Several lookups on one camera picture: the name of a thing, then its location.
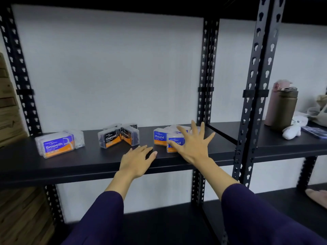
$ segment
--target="pink water bottle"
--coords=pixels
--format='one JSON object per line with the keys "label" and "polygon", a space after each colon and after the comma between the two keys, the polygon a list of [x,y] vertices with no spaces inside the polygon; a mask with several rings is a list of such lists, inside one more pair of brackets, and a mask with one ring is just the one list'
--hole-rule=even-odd
{"label": "pink water bottle", "polygon": [[272,87],[271,94],[270,94],[270,100],[268,104],[266,119],[264,120],[265,125],[272,125],[272,122],[275,118],[276,113],[276,107],[277,107],[277,101],[278,101],[278,90],[282,88],[289,87],[292,82],[288,80],[279,80],[274,83],[274,86]]}

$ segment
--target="hand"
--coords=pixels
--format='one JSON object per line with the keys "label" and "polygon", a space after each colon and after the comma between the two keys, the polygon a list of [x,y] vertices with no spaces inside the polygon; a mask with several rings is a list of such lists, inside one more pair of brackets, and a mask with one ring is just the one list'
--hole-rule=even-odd
{"label": "hand", "polygon": [[125,155],[123,155],[119,171],[130,174],[132,179],[141,177],[157,156],[157,151],[154,151],[147,160],[145,159],[145,156],[152,149],[153,147],[147,148],[147,145],[142,147],[139,146],[134,150],[131,148]]}
{"label": "hand", "polygon": [[201,130],[198,133],[197,126],[192,120],[192,134],[178,126],[177,129],[184,135],[185,144],[179,145],[174,141],[168,141],[170,146],[174,147],[177,152],[189,163],[197,167],[197,163],[203,159],[208,158],[208,144],[215,136],[213,132],[209,137],[204,139],[204,122],[201,123]]}

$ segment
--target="brown water bottle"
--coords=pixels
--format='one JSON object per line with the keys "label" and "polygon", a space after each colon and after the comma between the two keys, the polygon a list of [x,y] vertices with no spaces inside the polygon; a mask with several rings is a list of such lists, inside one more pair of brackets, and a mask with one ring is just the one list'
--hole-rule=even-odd
{"label": "brown water bottle", "polygon": [[298,100],[298,93],[296,87],[288,87],[278,90],[278,101],[276,114],[271,126],[272,130],[282,131],[291,125],[296,102]]}

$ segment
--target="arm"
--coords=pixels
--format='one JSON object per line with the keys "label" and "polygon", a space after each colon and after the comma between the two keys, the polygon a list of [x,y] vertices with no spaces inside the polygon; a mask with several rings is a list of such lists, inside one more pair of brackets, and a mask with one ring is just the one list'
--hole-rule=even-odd
{"label": "arm", "polygon": [[221,200],[224,225],[231,244],[326,244],[320,236],[281,214],[244,185],[239,184],[208,157],[212,133],[204,139],[204,123],[193,134],[178,127],[185,137],[183,146],[169,141],[177,152],[207,179]]}
{"label": "arm", "polygon": [[124,199],[135,178],[141,177],[156,158],[147,146],[132,148],[123,155],[119,171],[106,190],[99,195],[62,245],[113,244],[122,226]]}

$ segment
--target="purple sleeve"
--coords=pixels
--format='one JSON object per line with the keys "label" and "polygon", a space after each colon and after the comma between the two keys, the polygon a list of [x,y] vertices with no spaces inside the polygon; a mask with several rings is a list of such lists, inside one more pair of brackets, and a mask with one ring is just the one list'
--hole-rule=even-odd
{"label": "purple sleeve", "polygon": [[228,240],[233,245],[327,244],[242,184],[233,184],[224,191],[221,207]]}
{"label": "purple sleeve", "polygon": [[121,229],[123,214],[121,195],[114,191],[103,192],[61,245],[113,244]]}

